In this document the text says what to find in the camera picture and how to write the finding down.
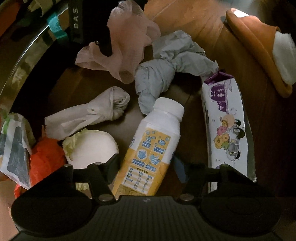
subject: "plastic bottle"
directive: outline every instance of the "plastic bottle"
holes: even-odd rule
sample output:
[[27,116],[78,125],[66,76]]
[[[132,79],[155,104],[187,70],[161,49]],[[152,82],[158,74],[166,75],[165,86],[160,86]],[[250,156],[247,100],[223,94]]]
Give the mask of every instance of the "plastic bottle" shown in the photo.
[[125,155],[113,194],[154,195],[168,169],[180,139],[184,108],[168,98],[158,98],[143,120]]

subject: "brown wooden surface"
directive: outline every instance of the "brown wooden surface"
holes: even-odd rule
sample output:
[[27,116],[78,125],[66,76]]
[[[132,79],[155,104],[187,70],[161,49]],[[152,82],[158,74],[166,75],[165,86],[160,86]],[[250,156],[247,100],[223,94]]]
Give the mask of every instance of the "brown wooden surface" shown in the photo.
[[[280,0],[149,0],[145,13],[159,25],[162,35],[179,29],[190,34],[205,49],[210,59],[216,60],[221,69],[234,75],[253,132],[258,182],[277,196],[295,197],[293,147],[296,144],[296,135],[293,124],[296,122],[296,91],[288,99],[277,94],[261,66],[224,22],[225,13],[231,7],[256,15],[267,24],[277,24],[283,32],[289,32],[295,26],[293,10]],[[152,48],[148,47],[145,49],[145,60],[150,60],[151,57]],[[109,132],[118,143],[120,156],[123,158],[140,120],[144,117],[139,109],[134,83],[124,85],[105,71],[69,68],[60,77],[48,98],[46,115],[87,103],[115,85],[131,96],[124,116],[113,122],[106,121],[88,128]],[[207,164],[200,88],[198,77],[177,74],[169,90],[162,96],[172,98],[185,107],[176,154],[184,162]],[[171,166],[157,194],[177,196],[182,188],[183,185]],[[293,212],[296,201],[281,199],[281,202],[284,218],[278,231],[287,233],[287,227],[294,227],[291,220],[295,217]],[[295,240],[292,232],[285,240]]]

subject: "nutrition facts table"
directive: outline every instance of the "nutrition facts table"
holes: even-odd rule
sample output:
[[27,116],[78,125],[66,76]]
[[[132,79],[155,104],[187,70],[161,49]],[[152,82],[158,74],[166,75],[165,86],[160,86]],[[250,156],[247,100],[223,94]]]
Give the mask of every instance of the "nutrition facts table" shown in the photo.
[[122,184],[135,191],[147,194],[153,178],[154,177],[149,175],[147,171],[139,167],[130,166]]

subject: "teal strap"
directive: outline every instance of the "teal strap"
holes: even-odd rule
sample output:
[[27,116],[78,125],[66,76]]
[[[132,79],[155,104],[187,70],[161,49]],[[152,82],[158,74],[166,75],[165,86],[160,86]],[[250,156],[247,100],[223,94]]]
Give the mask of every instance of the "teal strap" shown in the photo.
[[47,22],[50,30],[57,39],[61,39],[68,36],[66,32],[61,28],[59,24],[59,18],[56,12],[54,12],[52,15],[48,17]]

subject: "garbage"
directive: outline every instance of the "garbage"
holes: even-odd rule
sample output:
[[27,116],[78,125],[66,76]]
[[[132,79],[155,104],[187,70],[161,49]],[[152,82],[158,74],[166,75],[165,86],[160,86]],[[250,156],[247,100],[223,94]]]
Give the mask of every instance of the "garbage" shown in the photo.
[[57,142],[43,137],[32,149],[29,172],[32,186],[66,164],[63,148]]
[[63,141],[63,150],[74,169],[86,168],[95,162],[106,163],[119,149],[107,132],[83,129]]
[[130,96],[113,86],[87,104],[59,111],[45,118],[46,136],[62,140],[87,125],[116,120],[123,115]]
[[[238,85],[232,75],[218,72],[202,85],[210,168],[228,164],[256,179],[252,133]],[[217,189],[211,183],[210,191]]]
[[107,27],[113,54],[106,57],[92,42],[79,51],[75,64],[87,69],[107,70],[114,78],[129,84],[144,58],[144,47],[160,37],[160,29],[132,0],[119,2],[110,14]]
[[0,171],[25,189],[31,187],[29,154],[34,143],[29,122],[20,114],[10,113],[0,135]]
[[219,69],[217,62],[208,59],[205,51],[181,30],[160,37],[152,46],[154,60],[140,64],[135,75],[143,114],[153,110],[155,100],[168,90],[175,72],[200,76],[204,81]]
[[156,100],[154,110],[141,120],[115,178],[112,192],[116,199],[120,195],[151,196],[157,192],[178,145],[183,114],[178,102]]

